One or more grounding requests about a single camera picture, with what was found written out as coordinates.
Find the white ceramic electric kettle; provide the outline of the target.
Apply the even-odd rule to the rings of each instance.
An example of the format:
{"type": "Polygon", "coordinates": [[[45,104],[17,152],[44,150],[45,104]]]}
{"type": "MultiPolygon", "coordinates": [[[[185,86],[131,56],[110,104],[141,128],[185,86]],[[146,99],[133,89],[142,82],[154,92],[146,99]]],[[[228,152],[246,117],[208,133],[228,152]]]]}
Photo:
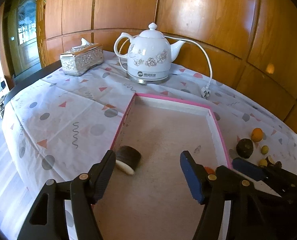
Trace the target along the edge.
{"type": "Polygon", "coordinates": [[[125,71],[129,79],[138,83],[163,82],[168,79],[171,63],[184,43],[179,40],[170,44],[152,22],[137,37],[121,33],[114,43],[114,53],[127,60],[125,71]],[[129,39],[130,46],[128,52],[122,55],[118,51],[118,44],[124,38],[129,39]]]}

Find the wooden glass door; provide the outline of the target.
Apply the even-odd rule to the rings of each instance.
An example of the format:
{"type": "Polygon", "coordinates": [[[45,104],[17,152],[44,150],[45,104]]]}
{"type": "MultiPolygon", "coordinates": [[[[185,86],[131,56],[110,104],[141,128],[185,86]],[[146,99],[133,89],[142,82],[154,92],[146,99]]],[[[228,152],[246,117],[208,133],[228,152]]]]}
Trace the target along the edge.
{"type": "Polygon", "coordinates": [[[37,43],[37,0],[6,0],[3,36],[6,58],[15,83],[41,69],[37,43]]]}

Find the silver embossed tissue box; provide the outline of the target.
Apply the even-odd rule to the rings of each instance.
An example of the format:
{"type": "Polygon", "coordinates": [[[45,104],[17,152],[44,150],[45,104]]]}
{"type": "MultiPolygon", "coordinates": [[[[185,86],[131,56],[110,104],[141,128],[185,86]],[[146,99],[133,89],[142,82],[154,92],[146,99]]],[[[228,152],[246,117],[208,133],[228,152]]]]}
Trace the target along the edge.
{"type": "Polygon", "coordinates": [[[62,70],[70,76],[81,76],[104,62],[103,46],[81,38],[81,44],[60,55],[62,70]]]}

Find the dark cylinder piece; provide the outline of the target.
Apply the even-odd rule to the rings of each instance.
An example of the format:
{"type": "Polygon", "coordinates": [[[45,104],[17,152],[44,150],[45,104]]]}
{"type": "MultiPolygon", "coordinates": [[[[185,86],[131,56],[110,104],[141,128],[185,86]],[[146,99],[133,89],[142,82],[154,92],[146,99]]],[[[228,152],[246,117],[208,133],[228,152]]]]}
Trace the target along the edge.
{"type": "Polygon", "coordinates": [[[266,157],[266,161],[267,161],[268,165],[270,165],[270,166],[275,165],[275,161],[270,155],[266,157]]]}

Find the small beige longan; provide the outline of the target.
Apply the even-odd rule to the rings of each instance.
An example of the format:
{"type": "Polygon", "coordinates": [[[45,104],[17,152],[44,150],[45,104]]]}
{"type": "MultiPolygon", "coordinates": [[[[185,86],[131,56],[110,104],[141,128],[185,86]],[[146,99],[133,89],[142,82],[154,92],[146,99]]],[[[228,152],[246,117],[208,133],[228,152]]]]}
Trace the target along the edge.
{"type": "Polygon", "coordinates": [[[267,167],[268,166],[268,161],[266,159],[261,159],[258,162],[258,166],[260,166],[260,167],[267,167]]]}
{"type": "Polygon", "coordinates": [[[267,145],[263,145],[261,148],[261,154],[266,155],[269,152],[269,147],[267,145]]]}

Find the dark round passion fruit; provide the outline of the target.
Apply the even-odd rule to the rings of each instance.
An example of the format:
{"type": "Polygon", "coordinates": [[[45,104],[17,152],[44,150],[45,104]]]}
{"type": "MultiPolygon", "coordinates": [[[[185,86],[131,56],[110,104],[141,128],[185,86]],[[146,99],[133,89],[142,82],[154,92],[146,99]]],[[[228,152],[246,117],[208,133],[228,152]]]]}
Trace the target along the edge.
{"type": "Polygon", "coordinates": [[[250,158],[254,150],[253,142],[250,139],[241,139],[236,145],[237,154],[244,159],[250,158]]]}

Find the small orange with stem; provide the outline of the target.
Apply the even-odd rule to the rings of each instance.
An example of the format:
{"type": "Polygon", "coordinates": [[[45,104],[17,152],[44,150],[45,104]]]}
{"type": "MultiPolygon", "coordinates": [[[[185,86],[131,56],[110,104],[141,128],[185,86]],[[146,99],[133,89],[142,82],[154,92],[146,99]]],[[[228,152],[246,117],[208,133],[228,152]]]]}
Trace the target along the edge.
{"type": "Polygon", "coordinates": [[[253,142],[260,142],[263,139],[263,131],[260,128],[253,129],[251,133],[251,140],[253,142]]]}

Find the dark brown oval fruit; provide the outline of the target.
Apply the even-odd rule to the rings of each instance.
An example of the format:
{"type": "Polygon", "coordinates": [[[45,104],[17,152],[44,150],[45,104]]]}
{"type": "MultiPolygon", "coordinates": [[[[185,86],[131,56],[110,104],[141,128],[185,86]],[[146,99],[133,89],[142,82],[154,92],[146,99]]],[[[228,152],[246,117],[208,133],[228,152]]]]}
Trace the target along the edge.
{"type": "Polygon", "coordinates": [[[274,164],[275,167],[277,168],[282,168],[282,163],[281,161],[277,161],[275,164],[274,164]]]}

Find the white patterned tablecloth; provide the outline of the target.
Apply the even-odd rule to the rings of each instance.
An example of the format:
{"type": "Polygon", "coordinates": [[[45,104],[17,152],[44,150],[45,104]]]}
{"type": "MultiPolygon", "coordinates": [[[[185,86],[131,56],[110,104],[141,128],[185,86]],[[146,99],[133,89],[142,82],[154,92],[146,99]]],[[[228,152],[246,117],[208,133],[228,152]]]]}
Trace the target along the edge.
{"type": "Polygon", "coordinates": [[[113,150],[132,98],[137,94],[164,96],[211,108],[224,140],[229,165],[237,157],[239,140],[260,128],[250,162],[268,155],[297,175],[297,134],[272,113],[239,92],[209,77],[173,64],[168,80],[140,85],[127,79],[114,53],[81,76],[58,69],[15,95],[5,107],[3,133],[24,184],[34,198],[49,200],[41,189],[54,190],[99,163],[113,150]]]}

